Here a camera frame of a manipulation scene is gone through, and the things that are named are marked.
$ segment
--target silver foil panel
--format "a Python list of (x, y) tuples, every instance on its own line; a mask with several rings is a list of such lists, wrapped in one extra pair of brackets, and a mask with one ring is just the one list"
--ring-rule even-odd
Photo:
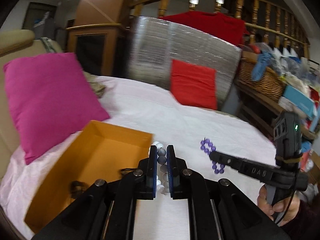
[(150, 17), (137, 17), (131, 31), (126, 78), (170, 90), (172, 59), (214, 68), (221, 109), (240, 60), (240, 48), (194, 28)]

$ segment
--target wicker basket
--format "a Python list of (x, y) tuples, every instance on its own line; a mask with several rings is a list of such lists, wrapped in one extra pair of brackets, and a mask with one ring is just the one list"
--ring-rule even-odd
[(282, 96), (285, 83), (281, 81), (279, 76), (270, 67), (266, 67), (266, 71), (263, 77), (259, 81), (251, 80), (251, 72), (256, 61), (248, 58), (242, 58), (239, 70), (239, 79), (245, 82), (249, 87), (257, 90), (259, 93), (271, 98), (272, 100), (278, 102), (279, 98)]

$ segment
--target white fabric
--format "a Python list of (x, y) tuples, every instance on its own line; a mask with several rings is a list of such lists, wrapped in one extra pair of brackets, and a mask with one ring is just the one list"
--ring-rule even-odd
[[(173, 144), (177, 157), (183, 158), (189, 168), (207, 179), (230, 179), (256, 202), (260, 182), (228, 167), (224, 174), (214, 174), (211, 161), (200, 150), (200, 141), (206, 137), (221, 152), (274, 165), (273, 144), (254, 127), (213, 111), (182, 106), (169, 91), (150, 84), (111, 77), (98, 77), (97, 81), (105, 81), (107, 86), (106, 94), (100, 99), (111, 115), (106, 122), (153, 133), (154, 140), (165, 146)], [(20, 147), (12, 155), (0, 186), (0, 205), (26, 239), (33, 236), (23, 221), (32, 197), (78, 134), (71, 135), (28, 166)], [(189, 239), (187, 200), (172, 200), (169, 195), (157, 193), (153, 201), (139, 201), (134, 239)]]

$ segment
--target wooden railing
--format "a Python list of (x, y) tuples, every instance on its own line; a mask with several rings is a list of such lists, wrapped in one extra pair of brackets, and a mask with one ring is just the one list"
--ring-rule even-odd
[[(130, 8), (133, 9), (133, 16), (140, 16), (141, 11), (144, 5), (154, 3), (154, 2), (160, 2), (159, 3), (159, 9), (158, 9), (158, 17), (163, 17), (165, 15), (165, 12), (167, 10), (168, 4), (170, 0), (138, 0), (133, 2), (130, 5)], [(265, 26), (257, 25), (258, 22), (258, 10), (259, 5), (261, 3), (265, 3), (266, 9), (265, 9)], [(223, 1), (216, 0), (215, 3), (215, 12), (221, 11), (221, 5), (223, 4)], [(233, 16), (235, 18), (241, 19), (242, 18), (242, 10), (244, 6), (244, 0), (236, 0), (236, 9), (234, 14), (228, 14), (230, 16)], [(270, 14), (271, 14), (271, 8), (275, 8), (275, 30), (270, 29)], [(196, 3), (189, 3), (189, 10), (194, 10), (196, 8)], [(263, 41), (266, 43), (269, 43), (269, 33), (275, 34), (275, 40), (274, 40), (274, 46), (276, 48), (279, 48), (281, 39), (280, 36), (284, 38), (283, 46), (287, 47), (287, 45), (291, 45), (291, 47), (298, 49), (299, 47), (303, 48), (303, 53), (306, 58), (309, 57), (308, 52), (308, 38), (306, 35), (306, 32), (300, 25), (300, 23), (296, 20), (293, 13), (281, 6), (278, 6), (274, 3), (271, 3), (266, 0), (252, 0), (252, 23), (246, 22), (246, 26), (250, 29), (250, 43), (255, 43), (255, 37), (256, 37), (256, 31), (257, 29), (260, 29), (264, 32), (263, 35)], [(284, 21), (281, 23), (281, 16), (284, 16)], [(284, 27), (284, 32), (281, 33), (281, 26)]]

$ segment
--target magenta cushion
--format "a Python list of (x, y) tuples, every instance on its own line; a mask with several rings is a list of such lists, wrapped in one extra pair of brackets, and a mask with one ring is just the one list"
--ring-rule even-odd
[(90, 120), (110, 118), (73, 53), (16, 58), (4, 65), (9, 111), (26, 164)]

